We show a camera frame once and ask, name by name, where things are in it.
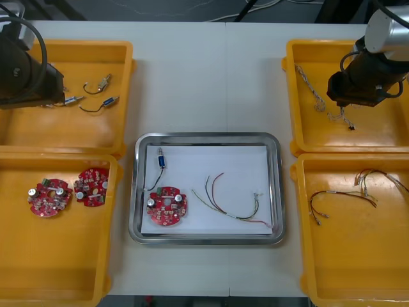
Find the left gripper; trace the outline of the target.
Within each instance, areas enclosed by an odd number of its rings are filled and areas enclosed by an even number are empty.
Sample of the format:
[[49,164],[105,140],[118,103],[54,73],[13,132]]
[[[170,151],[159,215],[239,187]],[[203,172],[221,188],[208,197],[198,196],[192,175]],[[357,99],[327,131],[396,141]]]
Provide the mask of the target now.
[[37,90],[41,106],[65,103],[64,75],[51,64],[47,65],[45,77]]

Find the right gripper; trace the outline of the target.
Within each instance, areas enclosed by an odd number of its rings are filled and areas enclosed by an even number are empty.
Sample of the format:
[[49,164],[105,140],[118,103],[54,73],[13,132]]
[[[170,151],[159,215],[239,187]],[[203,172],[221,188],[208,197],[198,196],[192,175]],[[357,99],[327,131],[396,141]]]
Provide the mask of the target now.
[[359,98],[350,93],[355,87],[348,76],[342,72],[336,72],[328,80],[327,96],[336,103],[338,107],[346,107],[350,104],[360,105]]

